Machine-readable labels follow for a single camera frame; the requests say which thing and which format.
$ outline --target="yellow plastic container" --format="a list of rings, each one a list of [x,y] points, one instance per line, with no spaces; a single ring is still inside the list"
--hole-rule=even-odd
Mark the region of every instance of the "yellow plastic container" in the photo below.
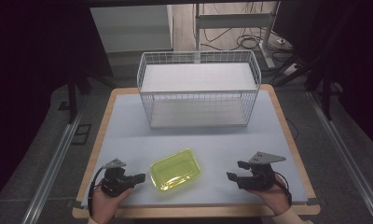
[[[150,167],[152,181],[160,191],[173,189],[200,176],[200,168],[189,148],[181,150]]]

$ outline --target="two-tier wire shelf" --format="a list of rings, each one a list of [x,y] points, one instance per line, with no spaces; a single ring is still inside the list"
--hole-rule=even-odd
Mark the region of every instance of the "two-tier wire shelf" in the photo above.
[[[137,75],[151,128],[246,126],[260,83],[249,50],[146,52]]]

